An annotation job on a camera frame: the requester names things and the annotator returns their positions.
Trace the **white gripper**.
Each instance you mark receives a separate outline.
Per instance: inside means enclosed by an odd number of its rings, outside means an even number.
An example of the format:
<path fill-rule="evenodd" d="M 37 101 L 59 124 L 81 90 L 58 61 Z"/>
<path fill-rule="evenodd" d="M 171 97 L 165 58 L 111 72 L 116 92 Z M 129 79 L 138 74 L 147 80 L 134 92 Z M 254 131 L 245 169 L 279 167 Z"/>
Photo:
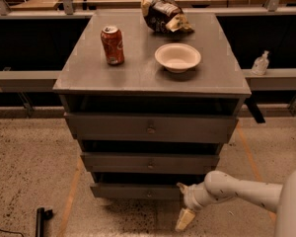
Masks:
<path fill-rule="evenodd" d="M 187 208 L 182 208 L 175 229 L 184 231 L 194 220 L 195 213 L 208 206 L 208 193 L 203 183 L 186 186 L 177 183 L 181 193 L 184 195 L 184 203 Z"/>

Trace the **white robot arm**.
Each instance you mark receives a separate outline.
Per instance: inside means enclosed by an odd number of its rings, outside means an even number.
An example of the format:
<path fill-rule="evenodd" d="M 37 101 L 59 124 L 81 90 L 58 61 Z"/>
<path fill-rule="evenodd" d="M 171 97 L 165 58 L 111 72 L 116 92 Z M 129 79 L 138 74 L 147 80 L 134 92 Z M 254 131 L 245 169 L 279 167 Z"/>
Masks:
<path fill-rule="evenodd" d="M 276 214 L 274 237 L 296 237 L 296 170 L 283 184 L 240 180 L 221 171 L 211 171 L 200 184 L 177 183 L 177 186 L 185 203 L 177 231 L 185 230 L 206 206 L 240 198 Z"/>

